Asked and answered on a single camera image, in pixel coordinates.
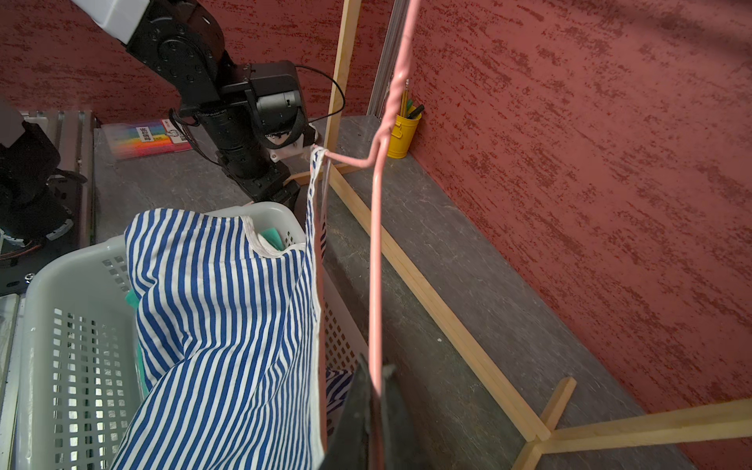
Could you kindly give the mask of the pink wire hanger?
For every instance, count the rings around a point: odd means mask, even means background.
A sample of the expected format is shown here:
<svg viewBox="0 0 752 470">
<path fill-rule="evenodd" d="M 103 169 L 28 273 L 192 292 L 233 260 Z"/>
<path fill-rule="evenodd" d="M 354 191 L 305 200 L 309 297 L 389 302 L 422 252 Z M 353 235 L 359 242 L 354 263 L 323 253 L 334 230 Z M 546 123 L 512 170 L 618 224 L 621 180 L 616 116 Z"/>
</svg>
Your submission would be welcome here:
<svg viewBox="0 0 752 470">
<path fill-rule="evenodd" d="M 370 466 L 375 468 L 375 389 L 376 381 L 381 375 L 383 362 L 382 340 L 382 181 L 383 170 L 387 160 L 387 154 L 396 123 L 398 109 L 401 104 L 401 94 L 405 88 L 405 82 L 409 79 L 412 60 L 412 41 L 415 25 L 419 16 L 420 3 L 411 1 L 407 3 L 405 23 L 399 43 L 399 53 L 395 62 L 394 74 L 391 79 L 389 92 L 386 98 L 384 115 L 374 134 L 368 158 L 365 160 L 354 159 L 340 155 L 325 148 L 316 147 L 315 153 L 327 156 L 335 162 L 339 162 L 355 168 L 372 168 L 372 190 L 370 221 L 366 225 L 370 237 L 369 259 L 369 327 L 368 327 L 368 356 L 365 358 L 372 382 L 372 413 L 371 435 L 369 445 Z"/>
</svg>

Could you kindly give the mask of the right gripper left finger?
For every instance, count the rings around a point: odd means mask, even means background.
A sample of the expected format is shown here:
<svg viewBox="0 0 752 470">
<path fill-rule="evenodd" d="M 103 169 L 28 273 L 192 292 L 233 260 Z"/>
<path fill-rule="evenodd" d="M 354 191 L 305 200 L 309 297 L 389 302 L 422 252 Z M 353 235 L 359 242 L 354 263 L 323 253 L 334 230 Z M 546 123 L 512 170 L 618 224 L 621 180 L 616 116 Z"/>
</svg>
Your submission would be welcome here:
<svg viewBox="0 0 752 470">
<path fill-rule="evenodd" d="M 333 442 L 320 470 L 368 470 L 372 389 L 367 362 L 360 356 Z"/>
</svg>

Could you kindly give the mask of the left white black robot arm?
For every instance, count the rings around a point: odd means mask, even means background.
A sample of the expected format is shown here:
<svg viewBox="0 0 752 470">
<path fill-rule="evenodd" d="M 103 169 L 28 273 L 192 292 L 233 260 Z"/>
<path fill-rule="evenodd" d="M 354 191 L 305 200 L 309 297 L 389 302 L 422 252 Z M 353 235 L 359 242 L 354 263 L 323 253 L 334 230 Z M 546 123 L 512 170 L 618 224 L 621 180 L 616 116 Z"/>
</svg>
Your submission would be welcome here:
<svg viewBox="0 0 752 470">
<path fill-rule="evenodd" d="M 301 186 L 284 158 L 317 139 L 298 72 L 290 61 L 237 65 L 221 26 L 197 1 L 80 1 L 82 9 L 127 53 L 170 83 L 181 97 L 168 118 L 192 148 L 202 127 L 219 166 L 255 203 L 294 209 Z"/>
</svg>

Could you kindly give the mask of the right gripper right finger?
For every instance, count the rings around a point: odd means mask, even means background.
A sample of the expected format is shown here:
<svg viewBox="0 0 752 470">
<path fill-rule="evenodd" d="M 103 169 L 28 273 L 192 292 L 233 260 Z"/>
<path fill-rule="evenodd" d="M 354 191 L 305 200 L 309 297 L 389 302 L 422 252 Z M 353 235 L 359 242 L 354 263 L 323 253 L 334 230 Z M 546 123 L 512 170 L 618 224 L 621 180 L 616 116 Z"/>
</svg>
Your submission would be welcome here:
<svg viewBox="0 0 752 470">
<path fill-rule="evenodd" d="M 429 458 L 419 442 L 397 368 L 383 365 L 375 389 L 375 468 L 428 469 Z"/>
</svg>

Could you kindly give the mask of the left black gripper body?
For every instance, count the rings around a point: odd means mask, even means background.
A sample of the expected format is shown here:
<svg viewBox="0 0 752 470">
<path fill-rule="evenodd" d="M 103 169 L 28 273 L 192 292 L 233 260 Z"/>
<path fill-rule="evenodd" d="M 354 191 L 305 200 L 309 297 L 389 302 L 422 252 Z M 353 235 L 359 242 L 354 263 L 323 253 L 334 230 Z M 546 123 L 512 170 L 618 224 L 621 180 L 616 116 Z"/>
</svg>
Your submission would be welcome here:
<svg viewBox="0 0 752 470">
<path fill-rule="evenodd" d="M 246 194 L 254 203 L 273 202 L 294 211 L 301 185 L 296 180 L 287 180 L 285 172 L 270 170 L 267 174 L 246 180 Z"/>
</svg>

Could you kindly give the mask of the striped tank top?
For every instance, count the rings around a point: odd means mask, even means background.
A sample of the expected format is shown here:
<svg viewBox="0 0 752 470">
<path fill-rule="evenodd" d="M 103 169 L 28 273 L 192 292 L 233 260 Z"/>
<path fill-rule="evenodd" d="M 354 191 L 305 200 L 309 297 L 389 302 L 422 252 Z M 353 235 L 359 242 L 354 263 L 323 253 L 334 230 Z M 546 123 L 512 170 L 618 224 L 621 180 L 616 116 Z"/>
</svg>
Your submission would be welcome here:
<svg viewBox="0 0 752 470">
<path fill-rule="evenodd" d="M 321 466 L 323 165 L 316 148 L 305 237 L 282 250 L 248 215 L 155 209 L 127 227 L 149 392 L 115 468 Z"/>
</svg>

